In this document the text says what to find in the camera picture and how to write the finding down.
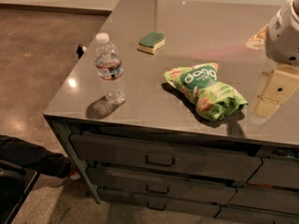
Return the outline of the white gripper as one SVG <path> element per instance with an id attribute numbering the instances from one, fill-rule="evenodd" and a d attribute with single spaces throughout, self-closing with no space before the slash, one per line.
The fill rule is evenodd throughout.
<path id="1" fill-rule="evenodd" d="M 268 121 L 299 89 L 299 0 L 287 0 L 246 46 L 265 46 L 267 57 L 278 62 L 262 71 L 252 103 L 251 120 Z"/>

